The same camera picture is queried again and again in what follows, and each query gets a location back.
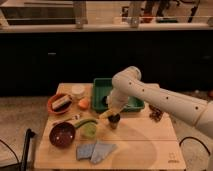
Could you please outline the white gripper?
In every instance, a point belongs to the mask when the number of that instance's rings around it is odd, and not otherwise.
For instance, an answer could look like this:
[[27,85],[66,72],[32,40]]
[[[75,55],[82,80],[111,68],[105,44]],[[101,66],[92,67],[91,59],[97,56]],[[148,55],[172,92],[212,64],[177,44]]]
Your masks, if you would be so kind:
[[128,95],[116,88],[113,88],[107,97],[108,107],[111,108],[112,116],[120,114],[127,105],[128,100]]

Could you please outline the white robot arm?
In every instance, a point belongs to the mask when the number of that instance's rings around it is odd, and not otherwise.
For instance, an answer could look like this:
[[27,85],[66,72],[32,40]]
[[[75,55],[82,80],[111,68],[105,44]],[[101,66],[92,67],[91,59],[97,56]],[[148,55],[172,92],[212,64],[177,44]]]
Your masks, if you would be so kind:
[[108,96],[110,109],[121,111],[129,97],[143,100],[174,115],[213,138],[213,101],[176,93],[140,81],[141,72],[135,66],[127,67],[112,77],[113,89]]

